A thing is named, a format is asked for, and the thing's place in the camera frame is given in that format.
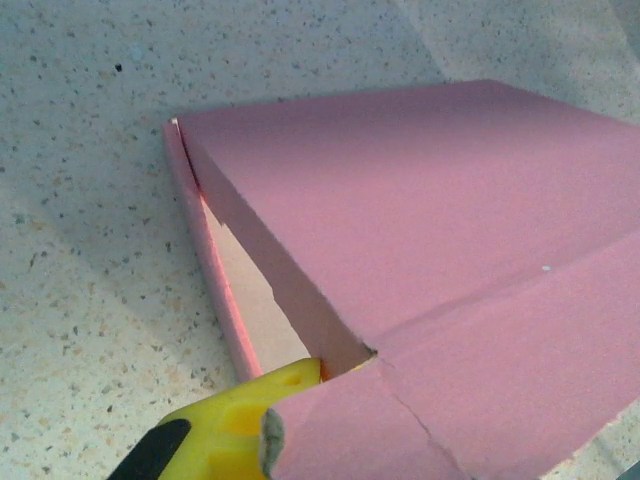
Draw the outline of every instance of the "crease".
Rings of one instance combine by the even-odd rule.
[[[389,362],[388,360],[386,360],[385,358],[382,357],[377,357],[377,359],[381,362],[382,366],[381,368],[378,368],[378,374],[380,376],[380,380],[382,381],[383,387],[387,390],[387,392],[390,394],[390,396],[404,409],[406,410],[412,417],[413,419],[416,421],[416,423],[418,424],[418,426],[421,428],[421,430],[424,432],[424,434],[427,437],[427,444],[431,445],[432,447],[434,447],[448,462],[450,465],[452,465],[455,470],[463,475],[465,475],[467,478],[469,478],[470,480],[474,480],[473,477],[471,477],[463,468],[462,465],[460,464],[459,460],[457,459],[457,457],[454,455],[454,453],[448,449],[447,447],[445,447],[436,437],[435,435],[431,432],[431,430],[429,429],[429,427],[427,426],[426,423],[424,423],[422,421],[422,419],[420,418],[420,416],[413,410],[413,407],[406,402],[405,400],[402,399],[402,397],[400,396],[400,394],[396,393],[393,388],[393,382],[390,378],[388,378],[388,375],[392,375],[391,373],[388,373],[387,370],[388,369],[392,369],[392,370],[396,370],[395,365],[393,365],[391,362]]]
[[[553,271],[557,272],[559,270],[566,270],[571,266],[584,262],[593,258],[597,254],[623,243],[630,237],[638,235],[640,235],[640,227],[632,228],[631,230],[616,235],[614,238],[603,241],[600,245],[575,253],[572,256],[573,258],[565,262],[555,264],[553,266]],[[407,329],[411,329],[416,324],[420,324],[425,321],[440,320],[454,312],[480,305],[490,300],[512,297],[518,293],[526,291],[536,282],[536,280],[542,279],[548,275],[549,273],[546,271],[536,271],[535,273],[532,271],[531,273],[527,273],[527,271],[521,270],[511,275],[503,276],[489,285],[481,286],[480,288],[472,290],[470,293],[460,295],[452,300],[441,302],[435,307],[429,309],[426,313],[417,314],[393,328],[382,331],[373,337],[371,341],[367,342],[367,345],[380,345],[381,343],[384,343],[385,338],[395,336]]]

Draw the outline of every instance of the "black grip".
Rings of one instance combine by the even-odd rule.
[[[152,428],[107,480],[158,480],[190,430],[191,423],[184,419]]]

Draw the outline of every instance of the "pink cardboard box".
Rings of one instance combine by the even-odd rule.
[[[640,397],[639,128],[477,81],[165,139],[240,378],[331,377],[271,478],[537,478]]]

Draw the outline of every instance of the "torn edge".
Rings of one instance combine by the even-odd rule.
[[[271,472],[284,448],[284,423],[272,408],[267,409],[261,419],[259,461],[265,477],[272,479]]]

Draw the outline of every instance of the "terrazzo floor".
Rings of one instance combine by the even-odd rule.
[[[494,78],[640,124],[637,0],[0,0],[0,46],[2,479],[104,478],[235,381],[165,164],[173,115]],[[609,478],[617,448],[562,478]]]

